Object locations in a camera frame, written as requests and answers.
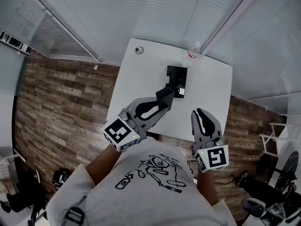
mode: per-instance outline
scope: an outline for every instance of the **floor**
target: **floor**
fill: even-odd
[[[27,159],[26,165],[38,169],[41,183],[55,192],[52,175],[59,168],[74,170],[88,164],[106,148],[102,126],[113,93],[119,67],[68,60],[48,59],[37,52],[29,57],[16,107],[16,147]],[[230,165],[216,171],[219,199],[224,199],[236,221],[246,212],[240,206],[246,192],[228,183],[229,176],[249,170],[255,175],[262,152],[260,133],[270,134],[269,122],[283,117],[254,104],[231,97],[224,137],[229,145]],[[193,160],[191,142],[160,136],[160,141],[178,147],[187,160]],[[197,165],[190,162],[193,173]]]

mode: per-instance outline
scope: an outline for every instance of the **white table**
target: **white table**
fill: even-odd
[[[135,48],[142,46],[144,53],[137,55]],[[107,120],[140,97],[156,97],[156,92],[168,83],[167,66],[183,66],[186,50],[173,46],[131,39],[124,55],[112,95]],[[184,98],[174,98],[167,112],[149,131],[194,141],[190,116],[193,110],[209,111],[221,123],[224,131],[232,84],[232,67],[199,56],[187,71]]]

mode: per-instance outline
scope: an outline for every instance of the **cable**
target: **cable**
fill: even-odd
[[[217,197],[218,197],[218,195],[220,195],[220,193],[221,193],[221,189],[219,187],[215,187],[215,188],[218,188],[220,190],[217,194]]]
[[[298,208],[298,207],[296,207],[296,206],[290,205],[290,202],[288,202],[287,205],[288,205],[289,207],[295,207],[295,208],[297,208],[297,209],[301,209],[301,208]]]
[[[233,182],[235,181],[234,175],[231,174],[231,175],[229,176],[228,180],[229,180],[228,183],[221,183],[221,182],[215,182],[215,181],[214,181],[214,183],[216,183],[216,184],[221,184],[221,185],[228,185],[228,184],[233,183]]]
[[[235,203],[237,203],[239,200],[240,200],[240,199],[237,199],[231,206],[228,207],[228,209],[231,208],[231,207],[232,207]]]

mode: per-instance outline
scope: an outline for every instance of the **water bottle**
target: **water bottle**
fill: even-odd
[[[200,42],[196,42],[195,46],[190,46],[189,49],[187,50],[184,60],[187,63],[187,65],[190,65],[198,56],[199,52],[201,49],[201,44]]]

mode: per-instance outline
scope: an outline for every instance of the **white wall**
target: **white wall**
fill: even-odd
[[[0,43],[0,155],[7,156],[12,151],[12,113],[13,101],[16,94],[19,73],[23,64],[24,55]],[[15,163],[9,166],[11,179],[15,184],[17,174]],[[0,223],[3,226],[15,226],[31,214],[26,208],[19,213],[6,213],[0,207]]]

